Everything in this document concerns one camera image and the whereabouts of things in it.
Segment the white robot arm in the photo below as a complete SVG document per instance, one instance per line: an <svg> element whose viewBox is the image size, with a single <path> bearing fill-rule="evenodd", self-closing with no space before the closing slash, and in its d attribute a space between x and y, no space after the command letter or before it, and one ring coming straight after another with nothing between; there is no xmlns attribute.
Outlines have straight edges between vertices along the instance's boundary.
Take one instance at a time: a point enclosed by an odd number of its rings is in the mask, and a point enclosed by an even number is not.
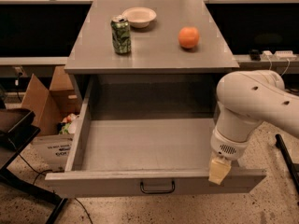
<svg viewBox="0 0 299 224"><path fill-rule="evenodd" d="M232 72L221 78L216 93L220 113L210 139L210 182L219 185L223 181L262 122L299 136L299 97L285 91L278 73Z"/></svg>

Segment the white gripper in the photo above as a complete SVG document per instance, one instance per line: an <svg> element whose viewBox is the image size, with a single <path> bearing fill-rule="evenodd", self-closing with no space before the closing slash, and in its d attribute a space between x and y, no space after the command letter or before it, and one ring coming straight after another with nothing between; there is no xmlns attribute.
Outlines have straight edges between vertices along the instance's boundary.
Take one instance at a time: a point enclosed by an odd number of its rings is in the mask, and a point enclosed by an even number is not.
<svg viewBox="0 0 299 224"><path fill-rule="evenodd" d="M211 148L215 153L211 154L209 161L208 181L220 185L229 174L231 161L243 156L249 142L236 142L224 137L217 129L214 129L210 139Z"/></svg>

